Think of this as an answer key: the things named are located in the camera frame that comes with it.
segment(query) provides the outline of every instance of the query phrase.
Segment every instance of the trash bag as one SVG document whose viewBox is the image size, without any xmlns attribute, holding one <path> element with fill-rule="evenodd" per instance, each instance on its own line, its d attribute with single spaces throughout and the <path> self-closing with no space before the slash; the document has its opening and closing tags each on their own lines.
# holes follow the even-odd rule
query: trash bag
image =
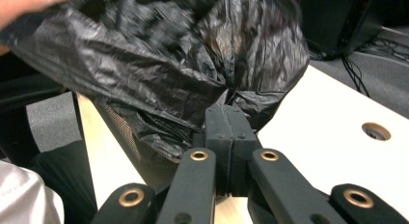
<svg viewBox="0 0 409 224">
<path fill-rule="evenodd" d="M 207 107 L 239 107 L 257 131 L 303 75 L 308 48 L 283 1 L 78 0 L 26 14 L 0 38 L 178 162 Z"/>
</svg>

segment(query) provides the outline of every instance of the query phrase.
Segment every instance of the white table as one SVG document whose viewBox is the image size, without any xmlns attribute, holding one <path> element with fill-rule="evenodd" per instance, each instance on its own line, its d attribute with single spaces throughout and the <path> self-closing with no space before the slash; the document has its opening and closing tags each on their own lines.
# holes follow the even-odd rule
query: white table
<svg viewBox="0 0 409 224">
<path fill-rule="evenodd" d="M 79 98 L 98 207 L 119 186 L 143 182 L 93 105 Z M 368 137 L 364 123 L 391 133 Z M 409 219 L 409 120 L 313 67 L 286 96 L 273 120 L 259 132 L 264 148 L 277 149 L 316 188 L 330 193 L 355 183 L 376 193 Z M 245 198 L 216 206 L 215 223 L 251 223 Z"/>
</svg>

